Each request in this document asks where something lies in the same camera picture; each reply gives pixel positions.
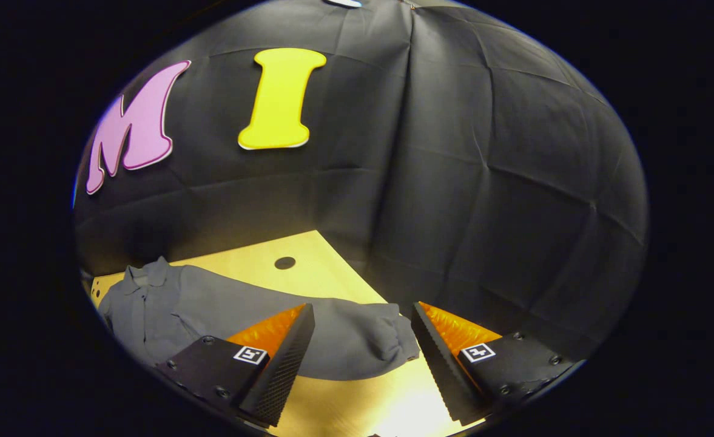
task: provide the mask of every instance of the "black fabric backdrop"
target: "black fabric backdrop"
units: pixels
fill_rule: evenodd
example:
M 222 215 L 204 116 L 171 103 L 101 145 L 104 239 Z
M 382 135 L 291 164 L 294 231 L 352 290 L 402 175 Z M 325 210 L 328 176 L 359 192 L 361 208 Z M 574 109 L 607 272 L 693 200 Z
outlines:
M 246 3 L 174 27 L 209 5 L 0 2 L 0 435 L 233 434 L 105 332 L 79 287 L 70 209 L 79 156 L 116 93 Z M 645 167 L 652 229 L 608 341 L 479 435 L 714 435 L 714 2 L 478 6 L 607 96 Z
M 272 47 L 325 53 L 298 149 L 246 151 Z M 94 276 L 318 229 L 388 302 L 429 302 L 526 330 L 573 359 L 636 287 L 648 204 L 613 108 L 548 48 L 470 8 L 372 0 L 260 4 L 152 62 L 123 91 L 190 60 L 166 107 L 173 153 L 120 169 L 74 209 Z

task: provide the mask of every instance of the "shirt collar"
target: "shirt collar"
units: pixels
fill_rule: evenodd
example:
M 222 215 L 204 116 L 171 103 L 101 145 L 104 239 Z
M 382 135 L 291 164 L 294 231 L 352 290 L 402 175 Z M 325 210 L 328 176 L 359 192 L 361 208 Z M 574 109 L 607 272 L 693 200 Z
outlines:
M 126 294 L 134 293 L 141 287 L 151 285 L 152 287 L 160 287 L 165 284 L 166 274 L 170 265 L 165 258 L 157 258 L 157 261 L 148 263 L 143 268 L 135 268 L 127 266 L 124 269 L 124 280 L 126 283 Z

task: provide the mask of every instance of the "letter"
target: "letter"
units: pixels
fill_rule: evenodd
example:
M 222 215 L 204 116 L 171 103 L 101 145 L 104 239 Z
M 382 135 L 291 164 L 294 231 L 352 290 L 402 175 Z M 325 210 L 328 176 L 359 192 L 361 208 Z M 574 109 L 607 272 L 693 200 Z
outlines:
M 313 50 L 274 48 L 254 57 L 262 66 L 251 122 L 238 134 L 243 149 L 299 147 L 309 140 L 309 130 L 300 122 L 303 98 L 311 72 L 327 58 Z
M 118 97 L 101 119 L 90 153 L 87 193 L 94 194 L 104 183 L 101 156 L 109 176 L 119 167 L 122 144 L 127 137 L 127 153 L 122 164 L 129 171 L 164 160 L 173 150 L 173 141 L 165 135 L 165 108 L 173 82 L 190 66 L 182 61 L 160 71 L 147 82 L 127 111 L 124 95 Z

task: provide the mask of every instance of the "black cloth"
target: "black cloth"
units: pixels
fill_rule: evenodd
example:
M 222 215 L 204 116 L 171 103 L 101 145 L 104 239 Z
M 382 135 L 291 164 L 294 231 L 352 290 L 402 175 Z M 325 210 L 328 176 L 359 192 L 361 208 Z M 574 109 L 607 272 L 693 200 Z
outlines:
M 327 57 L 302 107 L 310 139 L 246 151 L 254 55 L 273 47 Z M 316 229 L 401 313 L 429 302 L 571 359 L 623 314 L 648 238 L 639 156 L 595 86 L 526 34 L 470 8 L 265 2 L 149 64 L 126 102 L 185 59 L 170 157 L 94 196 L 79 174 L 91 274 Z
M 380 376 L 419 357 L 410 320 L 393 303 L 358 304 L 280 293 L 160 257 L 128 266 L 98 311 L 116 339 L 155 365 L 204 335 L 229 338 L 304 303 L 315 329 L 298 375 L 337 381 Z

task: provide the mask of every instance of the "black bracket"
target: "black bracket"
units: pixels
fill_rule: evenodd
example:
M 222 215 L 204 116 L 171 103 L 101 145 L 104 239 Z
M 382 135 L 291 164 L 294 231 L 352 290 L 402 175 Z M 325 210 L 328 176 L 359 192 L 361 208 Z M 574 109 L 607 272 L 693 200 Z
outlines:
M 520 332 L 463 348 L 457 358 L 478 387 L 497 400 L 494 412 L 524 402 L 574 364 Z
M 440 390 L 440 396 L 453 421 L 463 426 L 484 418 L 492 400 L 471 382 L 464 368 L 456 362 L 435 326 L 418 302 L 413 304 L 411 327 L 424 353 L 426 364 Z
M 205 336 L 155 368 L 219 414 L 268 428 L 278 425 L 314 326 L 307 304 L 273 359 L 262 349 Z

